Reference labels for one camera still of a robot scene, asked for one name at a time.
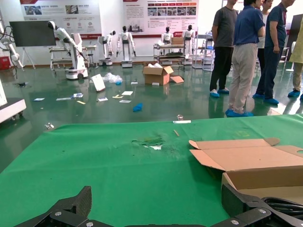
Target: black cable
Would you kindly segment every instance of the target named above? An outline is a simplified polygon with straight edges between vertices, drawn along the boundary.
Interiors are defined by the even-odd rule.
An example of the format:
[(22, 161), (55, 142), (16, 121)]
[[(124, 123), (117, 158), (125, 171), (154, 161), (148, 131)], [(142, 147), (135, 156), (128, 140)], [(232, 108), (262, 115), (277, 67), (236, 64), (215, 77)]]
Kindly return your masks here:
[(303, 220), (303, 205), (299, 203), (275, 197), (265, 197), (262, 200), (276, 211)]

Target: green floor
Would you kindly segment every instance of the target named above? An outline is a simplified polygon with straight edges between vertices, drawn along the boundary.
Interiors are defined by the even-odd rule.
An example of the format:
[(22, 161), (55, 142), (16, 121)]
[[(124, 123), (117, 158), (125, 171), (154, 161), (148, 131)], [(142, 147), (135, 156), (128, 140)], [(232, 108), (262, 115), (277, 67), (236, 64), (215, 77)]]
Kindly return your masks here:
[[(264, 105), (262, 101), (254, 101), (251, 97), (247, 100), (247, 110), (256, 116), (295, 114), (303, 112), (303, 105), (298, 99), (289, 99), (288, 92), (292, 89), (290, 73), (279, 69), (275, 82), (275, 96), (281, 102), (278, 108)], [(45, 124), (51, 122), (55, 127), (71, 123), (116, 123), (116, 122), (149, 122), (173, 121), (181, 114), (184, 119), (222, 118), (227, 109), (228, 96), (219, 99), (209, 97), (209, 72), (193, 70), (190, 66), (185, 70), (176, 70), (174, 74), (185, 78), (183, 84), (168, 84), (163, 87), (144, 85), (142, 65), (134, 65), (132, 69), (122, 69), (120, 66), (99, 68), (90, 71), (93, 76), (106, 72), (120, 75), (124, 82), (121, 86), (106, 83), (106, 90), (97, 93), (89, 80), (67, 81), (63, 71), (57, 76), (49, 68), (26, 69), (18, 71), (18, 80), (28, 82), (27, 87), (18, 88), (17, 82), (9, 72), (1, 72), (5, 94), (7, 97), (25, 98), (27, 109), (24, 118), (14, 122), (6, 121), (0, 124), (0, 172), (5, 169), (29, 144), (31, 144), (45, 130)], [(227, 79), (227, 86), (231, 82), (231, 74)], [(260, 72), (253, 80), (251, 93), (253, 94), (258, 84)], [(139, 85), (131, 86), (132, 81), (138, 80)], [(113, 99), (119, 91), (133, 91), (129, 104), (119, 103)], [(82, 92), (84, 97), (76, 100), (56, 101), (60, 97), (69, 97), (73, 93)], [(97, 98), (107, 97), (109, 101), (98, 103)], [(42, 102), (33, 102), (35, 98), (45, 98)], [(138, 113), (132, 107), (143, 103), (143, 110)]]

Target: person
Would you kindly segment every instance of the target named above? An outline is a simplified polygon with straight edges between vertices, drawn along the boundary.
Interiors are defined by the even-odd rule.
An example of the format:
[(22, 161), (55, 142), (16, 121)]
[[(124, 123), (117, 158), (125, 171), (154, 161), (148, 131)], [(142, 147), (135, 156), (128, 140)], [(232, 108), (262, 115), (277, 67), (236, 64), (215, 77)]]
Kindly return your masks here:
[(273, 98), (274, 78), (281, 59), (286, 39), (286, 8), (292, 6), (295, 0), (282, 0), (268, 15), (265, 36), (265, 67), (260, 77), (258, 88), (253, 98), (263, 98), (266, 103), (277, 105), (279, 101)]
[(303, 70), (303, 18), (301, 28), (298, 34), (297, 42), (294, 46), (292, 56), (289, 61), (294, 63), (293, 86), (294, 90), (288, 94), (288, 97), (298, 97), (301, 90), (301, 76)]
[[(263, 23), (266, 26), (266, 20), (269, 14), (269, 9), (271, 9), (271, 6), (273, 4), (273, 0), (264, 0), (262, 6), (262, 15), (263, 15)], [(265, 46), (265, 36), (259, 38), (259, 43), (258, 43), (258, 59), (260, 63), (260, 68), (261, 68), (261, 74), (263, 72), (263, 69), (265, 67), (265, 57), (264, 57), (264, 46)]]
[(252, 113), (244, 111), (246, 97), (250, 91), (255, 73), (259, 37), (265, 34), (263, 16), (259, 8), (263, 0), (244, 0), (244, 9), (238, 15), (232, 54), (233, 76), (230, 86), (229, 117), (248, 117)]
[(214, 17), (212, 33), (215, 59), (209, 90), (210, 95), (215, 98), (220, 97), (220, 93), (229, 94), (225, 84), (232, 65), (233, 35), (238, 15), (233, 6), (236, 3), (237, 0), (228, 0), (227, 5), (218, 10)]

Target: white sign board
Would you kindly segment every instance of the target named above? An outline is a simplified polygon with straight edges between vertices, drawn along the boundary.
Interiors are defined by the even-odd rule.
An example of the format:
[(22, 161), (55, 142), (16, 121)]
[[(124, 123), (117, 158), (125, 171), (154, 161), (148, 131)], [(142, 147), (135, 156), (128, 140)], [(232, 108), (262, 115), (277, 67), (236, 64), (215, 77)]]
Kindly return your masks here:
[(124, 25), (134, 37), (159, 37), (170, 27), (171, 33), (197, 30), (199, 0), (123, 0)]
[(99, 2), (96, 0), (20, 0), (24, 20), (52, 20), (82, 39), (101, 36)]

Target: plastic bag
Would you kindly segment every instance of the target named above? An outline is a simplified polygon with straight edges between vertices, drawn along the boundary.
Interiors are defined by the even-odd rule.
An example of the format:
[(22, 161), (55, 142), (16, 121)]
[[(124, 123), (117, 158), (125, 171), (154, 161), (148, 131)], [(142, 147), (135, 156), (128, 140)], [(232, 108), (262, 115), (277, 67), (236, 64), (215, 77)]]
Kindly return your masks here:
[(103, 81), (109, 81), (110, 83), (122, 82), (123, 79), (119, 75), (113, 75), (110, 72), (102, 77)]

